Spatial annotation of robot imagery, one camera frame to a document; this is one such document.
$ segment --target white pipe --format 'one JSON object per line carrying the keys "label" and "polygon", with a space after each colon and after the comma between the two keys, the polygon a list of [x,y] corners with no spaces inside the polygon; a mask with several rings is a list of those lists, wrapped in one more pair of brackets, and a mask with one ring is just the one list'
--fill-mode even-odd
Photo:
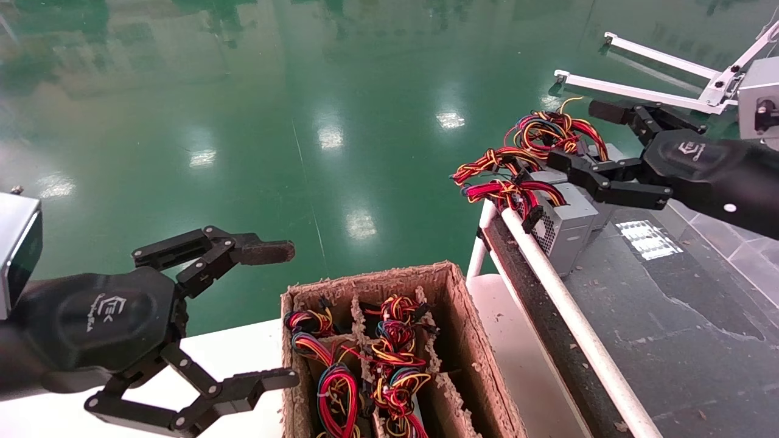
{"label": "white pipe", "polygon": [[477,237],[474,240],[474,251],[471,253],[471,262],[468,264],[468,274],[465,276],[465,281],[477,277],[481,273],[481,265],[485,261],[486,252],[487,246],[484,241]]}
{"label": "white pipe", "polygon": [[[481,208],[481,217],[479,217],[479,228],[485,229],[489,226],[492,218],[495,217],[498,211],[495,209],[495,205],[486,200]],[[471,262],[468,264],[468,273],[465,276],[466,281],[473,277],[476,277],[481,272],[481,265],[484,263],[485,254],[487,252],[487,246],[478,236],[474,240],[474,250],[471,252]]]}
{"label": "white pipe", "polygon": [[600,379],[603,388],[606,389],[622,419],[630,428],[630,432],[636,438],[662,438],[647,410],[617,368],[614,359],[595,334],[595,330],[587,322],[587,318],[576,305],[573,296],[560,280],[560,276],[557,275],[544,252],[535,239],[522,229],[522,221],[516,211],[505,209],[501,216],[516,239],[524,259],[560,312],[560,316],[571,330],[579,348],[587,357],[590,367]]}

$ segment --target cardboard compartment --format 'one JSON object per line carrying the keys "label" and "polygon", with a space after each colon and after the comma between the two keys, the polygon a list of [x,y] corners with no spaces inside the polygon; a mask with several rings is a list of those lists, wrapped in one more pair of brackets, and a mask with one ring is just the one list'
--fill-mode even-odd
{"label": "cardboard compartment", "polygon": [[[340,339],[365,350],[375,342],[368,333],[375,332],[375,323],[361,311],[360,302],[378,305],[392,294],[427,302],[432,308],[423,322],[441,328],[439,336],[417,329],[418,355],[428,360],[425,371],[432,374],[417,393],[421,420],[430,437],[525,437],[516,405],[456,265],[443,262],[292,286],[282,295],[281,310],[316,309],[319,296],[324,295],[334,305],[334,317],[351,321],[351,335]],[[316,383],[306,359],[291,350],[290,339],[285,330],[284,366],[301,373],[301,384],[284,390],[284,436],[309,438],[321,431],[312,401]],[[359,363],[352,363],[350,369],[372,381],[367,361],[354,360]],[[372,426],[374,436],[389,438],[378,411],[373,413]]]}

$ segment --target metal psu casing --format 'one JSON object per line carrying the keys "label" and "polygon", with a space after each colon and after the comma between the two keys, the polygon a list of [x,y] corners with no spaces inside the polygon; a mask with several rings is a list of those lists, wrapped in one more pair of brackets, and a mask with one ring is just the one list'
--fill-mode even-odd
{"label": "metal psu casing", "polygon": [[570,274],[592,232],[597,210],[573,184],[556,184],[567,204],[552,207],[543,192],[535,192],[544,214],[530,234],[560,277]]}
{"label": "metal psu casing", "polygon": [[24,285],[41,257],[41,202],[0,193],[0,321],[16,305]]}
{"label": "metal psu casing", "polygon": [[[606,150],[608,151],[608,157],[611,161],[619,161],[624,160],[625,154],[619,151],[619,149],[616,148],[611,143],[606,143]],[[593,164],[597,163],[595,160],[595,157],[597,157],[597,148],[595,145],[590,145],[588,147],[588,152],[586,155],[584,155],[585,158],[590,159]],[[557,171],[555,169],[547,168],[543,171],[537,171],[532,172],[530,174],[530,177],[535,181],[541,181],[541,182],[548,182],[552,185],[557,185],[562,182],[568,182],[568,175],[566,175],[564,172]],[[592,196],[590,196],[590,193],[587,193],[587,191],[583,188],[579,188],[579,192],[589,201],[592,206],[597,210],[597,216],[593,220],[592,223],[592,229],[593,230],[600,230],[603,227],[606,226],[606,224],[612,219],[612,214],[614,213],[615,206],[611,204],[606,203],[598,203],[593,201]]]}

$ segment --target yellow wire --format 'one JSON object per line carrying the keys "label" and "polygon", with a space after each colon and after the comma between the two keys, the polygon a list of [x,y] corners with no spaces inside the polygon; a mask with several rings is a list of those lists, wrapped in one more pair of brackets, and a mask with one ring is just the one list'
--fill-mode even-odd
{"label": "yellow wire", "polygon": [[408,420],[405,418],[397,419],[397,424],[400,426],[400,433],[394,433],[390,430],[390,423],[387,422],[385,424],[386,431],[392,435],[392,436],[407,436],[407,430],[411,427],[411,425],[408,424]]}
{"label": "yellow wire", "polygon": [[580,101],[580,100],[582,100],[582,99],[584,99],[584,97],[581,97],[581,96],[579,96],[579,97],[571,97],[571,98],[570,98],[570,99],[568,99],[567,101],[565,101],[565,102],[562,102],[562,105],[560,105],[560,109],[559,109],[559,110],[557,110],[557,112],[558,112],[559,114],[562,114],[562,110],[563,110],[563,108],[565,108],[565,107],[566,107],[566,104],[567,104],[568,102],[570,102],[570,101]]}
{"label": "yellow wire", "polygon": [[402,385],[405,381],[407,381],[409,379],[414,379],[414,378],[418,378],[418,377],[421,377],[422,380],[418,380],[417,381],[417,384],[414,386],[414,390],[411,391],[411,393],[413,394],[413,393],[417,392],[422,385],[427,383],[428,380],[430,380],[430,375],[429,374],[417,373],[417,374],[411,374],[411,375],[408,375],[408,376],[404,376],[402,379],[400,379],[397,382],[395,382],[395,384],[393,384],[393,387],[397,387],[399,385]]}
{"label": "yellow wire", "polygon": [[347,350],[347,349],[345,348],[345,349],[344,349],[344,352],[343,352],[343,353],[341,353],[341,356],[338,358],[338,362],[343,362],[343,361],[344,361],[344,356],[346,356],[346,355],[347,355],[347,354],[349,354],[349,353],[351,353],[351,351],[349,351],[349,350]]}

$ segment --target robotic arm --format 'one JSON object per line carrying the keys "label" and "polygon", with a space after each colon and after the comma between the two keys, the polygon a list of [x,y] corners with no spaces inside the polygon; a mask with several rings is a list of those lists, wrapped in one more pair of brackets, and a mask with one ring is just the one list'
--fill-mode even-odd
{"label": "robotic arm", "polygon": [[[267,390],[293,387],[291,369],[217,382],[180,348],[197,298],[237,264],[283,263],[289,241],[208,226],[132,252],[127,274],[78,274],[26,285],[41,254],[37,200],[0,194],[0,401],[103,386],[84,404],[98,418],[169,436],[195,437],[222,415],[252,410]],[[193,261],[175,281],[160,271]],[[200,393],[179,412],[122,400],[166,366]]]}
{"label": "robotic arm", "polygon": [[593,101],[590,115],[628,125],[644,145],[640,158],[597,164],[560,150],[549,154],[548,166],[566,172],[594,200],[662,210],[673,198],[779,238],[779,151],[757,142],[712,140],[703,135],[705,126],[658,103]]}

